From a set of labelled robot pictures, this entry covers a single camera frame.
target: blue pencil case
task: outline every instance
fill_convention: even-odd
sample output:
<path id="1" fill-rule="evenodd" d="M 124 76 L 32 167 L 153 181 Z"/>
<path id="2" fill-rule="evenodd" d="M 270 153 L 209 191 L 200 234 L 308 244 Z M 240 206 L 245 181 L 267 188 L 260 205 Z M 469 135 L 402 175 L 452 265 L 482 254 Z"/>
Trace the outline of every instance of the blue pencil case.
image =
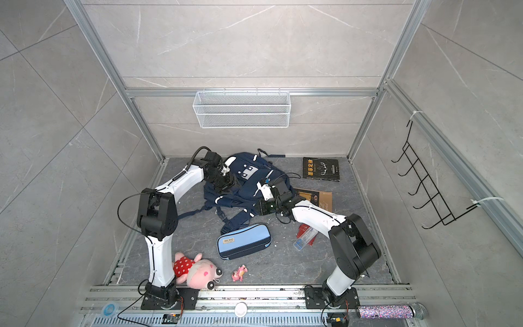
<path id="1" fill-rule="evenodd" d="M 258 223 L 220 236 L 218 254 L 224 260 L 236 259 L 269 247 L 270 241 L 269 229 Z"/>

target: robotic arm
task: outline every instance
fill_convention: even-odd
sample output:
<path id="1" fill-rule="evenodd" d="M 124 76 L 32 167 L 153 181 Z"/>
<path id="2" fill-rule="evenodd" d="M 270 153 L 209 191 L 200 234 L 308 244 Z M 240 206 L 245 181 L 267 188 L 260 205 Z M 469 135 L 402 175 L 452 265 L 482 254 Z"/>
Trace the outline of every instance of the robotic arm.
<path id="1" fill-rule="evenodd" d="M 176 202 L 201 181 L 213 183 L 215 189 L 227 193 L 237 184 L 229 164 L 208 151 L 201 160 L 191 159 L 180 174 L 165 184 L 146 188 L 141 194 L 137 224 L 147 242 L 150 266 L 146 298 L 153 298 L 164 309 L 171 308 L 177 298 L 171 252 L 172 235 L 178 225 Z M 281 178 L 260 181 L 258 187 L 265 199 L 259 208 L 262 215 L 276 212 L 305 223 L 330 239 L 337 266 L 323 283 L 322 294 L 327 303 L 342 301 L 352 284 L 381 256 L 365 223 L 358 215 L 336 215 L 294 196 Z"/>

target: black book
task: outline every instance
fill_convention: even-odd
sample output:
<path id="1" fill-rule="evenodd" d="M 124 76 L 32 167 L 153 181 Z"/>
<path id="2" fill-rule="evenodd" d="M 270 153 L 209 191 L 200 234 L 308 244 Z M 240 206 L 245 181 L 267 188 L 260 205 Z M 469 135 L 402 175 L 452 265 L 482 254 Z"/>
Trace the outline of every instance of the black book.
<path id="1" fill-rule="evenodd" d="M 303 158 L 303 178 L 324 179 L 339 182 L 338 159 Z"/>

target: black mounting plate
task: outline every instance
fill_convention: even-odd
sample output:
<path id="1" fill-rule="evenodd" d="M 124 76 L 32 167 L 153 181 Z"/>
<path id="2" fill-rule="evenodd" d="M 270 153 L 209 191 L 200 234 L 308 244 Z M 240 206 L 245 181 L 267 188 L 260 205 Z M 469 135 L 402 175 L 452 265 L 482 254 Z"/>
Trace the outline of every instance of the black mounting plate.
<path id="1" fill-rule="evenodd" d="M 194 310 L 196 307 L 196 301 L 198 301 L 199 289 L 192 288 L 176 288 L 178 294 L 184 299 L 184 310 Z M 165 304 L 154 297 L 144 297 L 140 309 L 142 310 L 164 310 L 162 306 Z M 177 301 L 174 307 L 169 310 L 180 310 L 181 301 Z"/>
<path id="2" fill-rule="evenodd" d="M 323 309 L 325 308 L 325 298 L 322 294 L 322 288 L 321 287 L 305 287 L 303 288 L 303 291 L 305 292 L 305 306 L 307 309 Z M 348 289 L 341 295 L 341 300 L 339 302 L 345 302 L 344 300 L 347 300 L 349 304 L 349 309 L 356 309 L 360 303 L 359 303 L 359 297 L 358 292 L 356 291 L 356 288 L 352 287 L 351 289 Z"/>

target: red polka dot dress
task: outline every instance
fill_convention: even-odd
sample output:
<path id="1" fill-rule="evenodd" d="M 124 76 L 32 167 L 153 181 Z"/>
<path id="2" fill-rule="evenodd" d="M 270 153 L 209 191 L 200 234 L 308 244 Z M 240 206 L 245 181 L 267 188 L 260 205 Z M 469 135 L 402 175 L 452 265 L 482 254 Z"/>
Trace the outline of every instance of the red polka dot dress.
<path id="1" fill-rule="evenodd" d="M 176 278 L 188 273 L 189 269 L 192 267 L 193 264 L 195 264 L 195 261 L 189 259 L 186 256 L 183 256 L 179 260 L 177 260 L 174 263 L 174 267 L 173 267 L 174 275 L 176 276 Z"/>

